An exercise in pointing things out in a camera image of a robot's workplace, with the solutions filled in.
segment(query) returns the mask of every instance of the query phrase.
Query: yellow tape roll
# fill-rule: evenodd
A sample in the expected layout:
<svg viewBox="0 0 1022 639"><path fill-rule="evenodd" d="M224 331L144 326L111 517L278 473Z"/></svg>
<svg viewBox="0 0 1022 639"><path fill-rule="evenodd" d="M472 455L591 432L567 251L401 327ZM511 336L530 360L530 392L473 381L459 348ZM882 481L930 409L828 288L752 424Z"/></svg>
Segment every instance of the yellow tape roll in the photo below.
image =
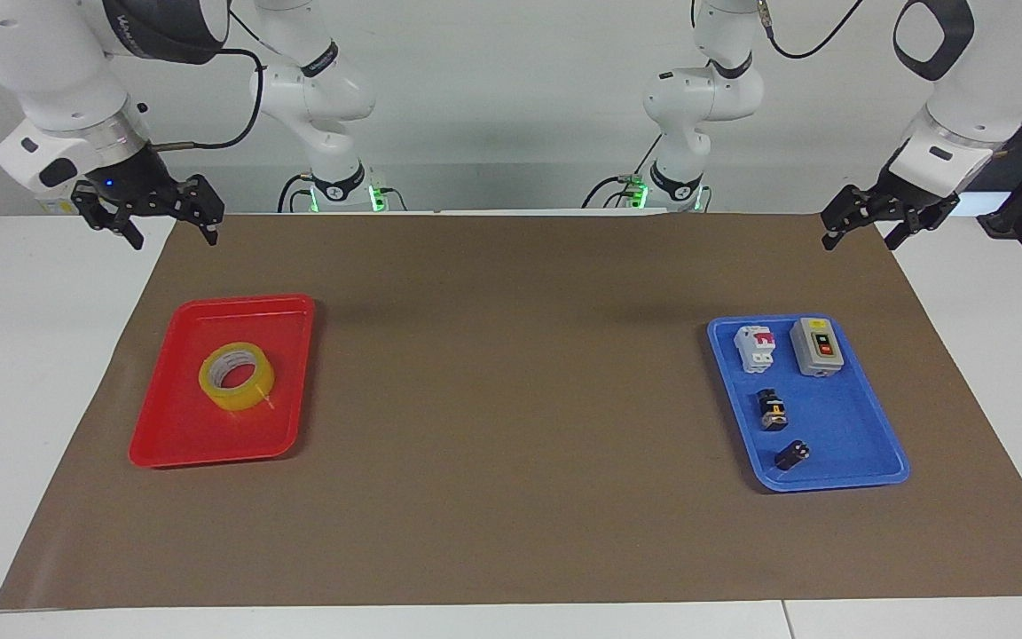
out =
<svg viewBox="0 0 1022 639"><path fill-rule="evenodd" d="M235 387L224 387L227 374L239 367L254 367L251 378ZM253 408L275 387L275 368L263 349L253 344L235 343L217 349L199 368L199 387L216 406L237 413Z"/></svg>

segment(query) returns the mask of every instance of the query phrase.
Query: red tray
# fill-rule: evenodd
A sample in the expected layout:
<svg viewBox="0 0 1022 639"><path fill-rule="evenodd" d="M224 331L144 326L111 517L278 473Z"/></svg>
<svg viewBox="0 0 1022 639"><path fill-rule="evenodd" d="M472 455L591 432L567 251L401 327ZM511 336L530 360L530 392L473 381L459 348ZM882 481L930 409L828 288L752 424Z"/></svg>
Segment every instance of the red tray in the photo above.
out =
<svg viewBox="0 0 1022 639"><path fill-rule="evenodd" d="M315 304L307 295L206 300L180 307L129 446L133 464L166 468L268 460L286 453L299 431ZM217 348L251 343L267 353L275 386L267 403L238 413L212 404L199 367Z"/></svg>

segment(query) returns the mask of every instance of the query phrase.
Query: white table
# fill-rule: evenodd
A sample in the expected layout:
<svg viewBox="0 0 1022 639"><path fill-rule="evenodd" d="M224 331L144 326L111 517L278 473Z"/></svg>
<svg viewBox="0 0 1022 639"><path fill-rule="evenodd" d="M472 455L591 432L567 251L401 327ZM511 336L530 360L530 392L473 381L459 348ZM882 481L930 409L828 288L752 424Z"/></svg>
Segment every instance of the white table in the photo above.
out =
<svg viewBox="0 0 1022 639"><path fill-rule="evenodd" d="M0 219L0 585L151 274L80 219ZM228 221L225 232L230 233ZM897 260L1022 473L1022 250L972 219ZM78 353L65 360L62 353ZM0 636L1014 636L1022 598L677 605L235 608L0 614Z"/></svg>

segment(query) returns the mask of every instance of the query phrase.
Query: robotic arm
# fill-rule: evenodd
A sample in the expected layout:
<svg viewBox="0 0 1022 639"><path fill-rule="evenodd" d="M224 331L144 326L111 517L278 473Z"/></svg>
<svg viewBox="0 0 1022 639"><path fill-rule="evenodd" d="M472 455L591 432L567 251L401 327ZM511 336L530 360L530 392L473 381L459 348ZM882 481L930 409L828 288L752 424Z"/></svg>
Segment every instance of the robotic arm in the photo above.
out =
<svg viewBox="0 0 1022 639"><path fill-rule="evenodd" d="M288 57L252 80L261 108L299 135L313 181L330 201L360 206L373 188L341 122L373 111L373 91L321 22L316 0L254 0L272 48ZM26 120L0 144L0 166L34 193L74 183L75 206L96 230L143 236L134 216L167 215L219 239L224 203L206 179L168 174L142 106L113 76L114 54L203 64L223 50L231 0L0 0L0 84Z"/></svg>
<svg viewBox="0 0 1022 639"><path fill-rule="evenodd" d="M763 101L763 78L751 65L757 0L704 0L694 17L696 47L709 63L662 73L645 93L645 112L663 138L642 179L649 206L670 211L693 208L701 190L712 141L698 126L747 118Z"/></svg>
<svg viewBox="0 0 1022 639"><path fill-rule="evenodd" d="M376 202L373 185L341 123L369 118L376 104L364 74L329 37L317 0L254 0L269 47L292 64L268 67L263 111L300 138L310 179L332 207ZM260 78L251 83L259 90Z"/></svg>
<svg viewBox="0 0 1022 639"><path fill-rule="evenodd" d="M924 33L938 35L926 42ZM877 184L844 187L821 214L828 250L878 221L899 222L885 238L891 249L937 229L1022 126L1022 0L910 0L893 45L904 65L934 82L932 97Z"/></svg>
<svg viewBox="0 0 1022 639"><path fill-rule="evenodd" d="M199 175L168 174L108 56L201 64L226 37L222 1L0 0L0 84L26 115L0 144L0 166L35 193L77 182L86 222L134 247L144 239L131 216L155 215L190 222L215 244L222 199Z"/></svg>

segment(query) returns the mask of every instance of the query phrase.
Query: gray switch box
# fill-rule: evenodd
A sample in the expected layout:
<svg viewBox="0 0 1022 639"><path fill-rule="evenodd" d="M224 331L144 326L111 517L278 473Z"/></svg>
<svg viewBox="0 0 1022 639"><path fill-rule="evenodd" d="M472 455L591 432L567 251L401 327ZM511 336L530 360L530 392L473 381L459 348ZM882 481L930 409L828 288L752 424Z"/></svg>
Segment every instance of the gray switch box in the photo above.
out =
<svg viewBox="0 0 1022 639"><path fill-rule="evenodd" d="M835 328L828 319L803 317L791 327L791 344L795 346L795 359L803 375L829 377L846 365Z"/></svg>

